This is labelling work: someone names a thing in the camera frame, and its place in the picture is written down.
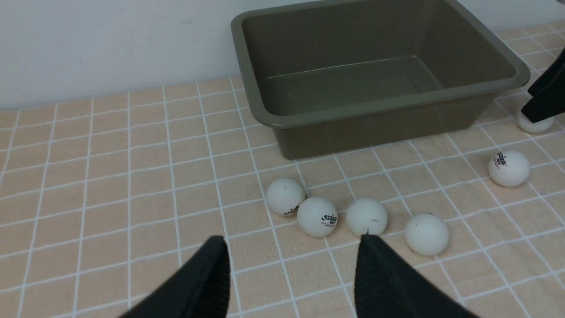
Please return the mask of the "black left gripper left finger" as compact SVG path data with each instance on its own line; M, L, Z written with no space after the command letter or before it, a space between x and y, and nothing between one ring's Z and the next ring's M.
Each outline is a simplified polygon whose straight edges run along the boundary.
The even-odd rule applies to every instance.
M226 318L230 258L224 237L213 235L168 280L122 318Z

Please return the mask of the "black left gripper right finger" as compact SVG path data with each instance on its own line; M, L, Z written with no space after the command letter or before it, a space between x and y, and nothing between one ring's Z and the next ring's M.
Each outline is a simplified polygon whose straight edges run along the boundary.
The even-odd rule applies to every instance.
M359 318L476 318L377 235L361 236L354 280Z

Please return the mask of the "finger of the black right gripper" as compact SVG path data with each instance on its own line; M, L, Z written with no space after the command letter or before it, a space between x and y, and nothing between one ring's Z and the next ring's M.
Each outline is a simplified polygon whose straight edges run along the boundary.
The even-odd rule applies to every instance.
M565 49L561 49L559 56L549 66L549 68L528 88L528 93L533 97L549 87L564 71Z
M521 109L532 123L555 117L565 112L565 83L557 79L535 94Z

